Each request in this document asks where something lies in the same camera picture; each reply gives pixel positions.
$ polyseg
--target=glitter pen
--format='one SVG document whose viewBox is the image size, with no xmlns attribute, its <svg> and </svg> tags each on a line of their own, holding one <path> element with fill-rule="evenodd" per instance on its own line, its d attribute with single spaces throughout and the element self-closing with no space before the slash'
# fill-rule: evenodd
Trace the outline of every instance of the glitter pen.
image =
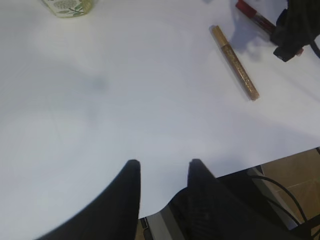
<svg viewBox="0 0 320 240">
<path fill-rule="evenodd" d="M 230 46 L 229 42 L 227 41 L 225 35 L 221 31 L 219 26 L 214 26 L 211 29 L 213 36 L 215 37 L 217 44 L 221 48 L 221 51 L 225 55 L 226 59 L 228 60 L 229 64 L 231 65 L 232 69 L 236 73 L 238 79 L 242 87 L 245 89 L 246 93 L 250 97 L 252 101 L 255 101 L 259 98 L 259 93 L 255 88 L 254 84 L 252 83 L 250 77 L 248 76 L 246 70 L 242 66 L 241 62 L 239 61 L 236 53 Z"/>
</svg>

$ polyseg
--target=black cable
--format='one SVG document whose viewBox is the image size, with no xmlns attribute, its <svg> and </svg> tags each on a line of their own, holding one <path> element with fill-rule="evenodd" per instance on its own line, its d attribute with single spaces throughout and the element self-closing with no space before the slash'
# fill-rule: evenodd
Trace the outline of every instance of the black cable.
<svg viewBox="0 0 320 240">
<path fill-rule="evenodd" d="M 279 188 L 281 188 L 283 191 L 285 191 L 286 194 L 288 194 L 290 196 L 290 198 L 294 201 L 296 207 L 298 208 L 303 220 L 306 222 L 308 221 L 305 212 L 303 211 L 302 207 L 300 206 L 299 202 L 297 201 L 297 199 L 295 198 L 295 196 L 288 190 L 286 189 L 284 186 L 282 186 L 280 183 L 278 183 L 277 181 L 266 177 L 266 176 L 258 176 L 258 175 L 254 175 L 254 176 L 250 176 L 251 179 L 261 179 L 261 180 L 265 180 L 268 181 L 270 183 L 273 183 L 274 185 L 277 185 Z"/>
<path fill-rule="evenodd" d="M 288 212 L 283 206 L 281 206 L 280 204 L 278 204 L 277 202 L 273 201 L 272 199 L 270 199 L 267 196 L 264 196 L 264 197 L 268 200 L 268 202 L 272 203 L 277 208 L 281 209 L 285 214 L 287 214 L 298 226 L 300 225 L 300 222 L 290 212 Z"/>
</svg>

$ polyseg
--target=black object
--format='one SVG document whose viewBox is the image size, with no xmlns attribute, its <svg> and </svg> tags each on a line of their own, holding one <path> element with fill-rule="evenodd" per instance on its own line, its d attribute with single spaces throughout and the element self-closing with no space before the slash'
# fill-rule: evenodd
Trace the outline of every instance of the black object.
<svg viewBox="0 0 320 240">
<path fill-rule="evenodd" d="M 198 159 L 190 163 L 188 184 L 183 192 L 191 240 L 300 239 L 286 229 L 279 217 L 266 213 L 267 217 L 264 217 L 242 201 L 255 208 L 255 205 L 258 206 L 255 203 L 257 198 L 250 199 L 249 195 L 243 194 L 240 200 L 232 194 L 226 187 L 228 184 L 236 194 L 244 189 L 239 184 L 228 183 L 229 180 L 227 176 L 225 185 L 220 183 Z M 92 203 L 39 240 L 134 240 L 140 205 L 140 181 L 139 162 L 128 161 Z M 266 202 L 260 211 L 272 212 Z M 148 228 L 146 221 L 141 223 L 144 229 Z"/>
<path fill-rule="evenodd" d="M 300 239 L 240 202 L 198 159 L 189 166 L 188 196 L 192 239 Z"/>
<path fill-rule="evenodd" d="M 270 40 L 278 47 L 274 54 L 284 62 L 292 59 L 303 46 L 310 45 L 320 58 L 315 43 L 320 34 L 320 0 L 288 0 L 276 21 L 276 29 Z"/>
<path fill-rule="evenodd" d="M 128 161 L 92 203 L 39 240 L 134 240 L 140 181 L 140 163 Z"/>
</svg>

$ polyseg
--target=green leaf pattern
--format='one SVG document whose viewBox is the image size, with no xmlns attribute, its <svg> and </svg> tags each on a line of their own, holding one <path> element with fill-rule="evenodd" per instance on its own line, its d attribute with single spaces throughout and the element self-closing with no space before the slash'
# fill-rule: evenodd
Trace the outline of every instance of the green leaf pattern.
<svg viewBox="0 0 320 240">
<path fill-rule="evenodd" d="M 85 14 L 82 0 L 42 0 L 42 1 L 55 14 L 57 14 L 58 17 L 77 17 Z"/>
</svg>

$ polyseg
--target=floral jar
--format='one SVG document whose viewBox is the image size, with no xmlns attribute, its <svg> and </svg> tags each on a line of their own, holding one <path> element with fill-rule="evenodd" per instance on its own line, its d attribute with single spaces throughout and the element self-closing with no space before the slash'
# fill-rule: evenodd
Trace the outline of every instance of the floral jar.
<svg viewBox="0 0 320 240">
<path fill-rule="evenodd" d="M 87 14 L 93 0 L 42 0 L 44 4 L 61 18 L 72 18 Z"/>
</svg>

